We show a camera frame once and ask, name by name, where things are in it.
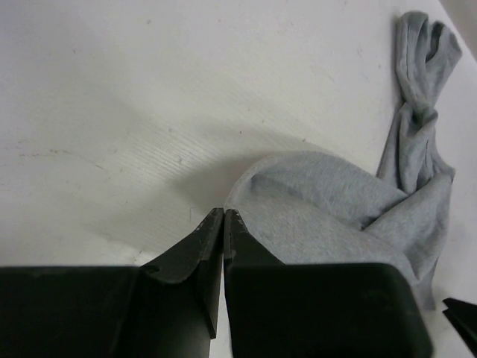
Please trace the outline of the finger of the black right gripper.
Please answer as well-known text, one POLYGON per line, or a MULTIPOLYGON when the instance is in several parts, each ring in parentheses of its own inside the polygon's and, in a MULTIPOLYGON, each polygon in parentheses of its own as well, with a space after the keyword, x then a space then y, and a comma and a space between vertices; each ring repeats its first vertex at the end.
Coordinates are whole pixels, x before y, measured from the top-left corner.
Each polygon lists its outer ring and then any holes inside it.
POLYGON ((443 300, 446 309, 443 314, 458 332, 470 351, 477 348, 477 306, 454 298, 443 300))

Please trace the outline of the grey tank top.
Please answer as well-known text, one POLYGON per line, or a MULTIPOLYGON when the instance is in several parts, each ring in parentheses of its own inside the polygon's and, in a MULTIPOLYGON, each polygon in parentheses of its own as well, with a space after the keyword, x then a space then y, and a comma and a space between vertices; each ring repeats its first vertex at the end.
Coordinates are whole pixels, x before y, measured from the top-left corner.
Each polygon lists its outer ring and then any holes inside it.
POLYGON ((435 105, 462 51, 447 26, 411 11, 395 53, 402 105, 375 175, 320 151, 276 155, 242 175, 225 207, 284 263, 387 263, 432 310, 455 176, 437 151, 435 105))

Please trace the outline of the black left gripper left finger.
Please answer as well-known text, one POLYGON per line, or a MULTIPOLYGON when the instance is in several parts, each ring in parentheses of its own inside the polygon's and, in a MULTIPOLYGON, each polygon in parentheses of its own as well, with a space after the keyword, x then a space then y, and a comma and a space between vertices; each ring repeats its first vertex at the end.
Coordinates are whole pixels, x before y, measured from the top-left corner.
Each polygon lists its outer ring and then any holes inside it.
POLYGON ((143 266, 1 269, 3 357, 207 357, 224 212, 143 266))

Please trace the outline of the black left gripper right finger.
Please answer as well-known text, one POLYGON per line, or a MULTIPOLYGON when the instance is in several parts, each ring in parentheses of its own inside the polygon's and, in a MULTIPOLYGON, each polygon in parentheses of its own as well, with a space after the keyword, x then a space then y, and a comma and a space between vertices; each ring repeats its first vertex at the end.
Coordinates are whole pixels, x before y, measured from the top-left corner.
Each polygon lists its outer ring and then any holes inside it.
POLYGON ((384 263, 286 265, 228 210, 224 286, 235 357, 431 357, 401 273, 384 263))

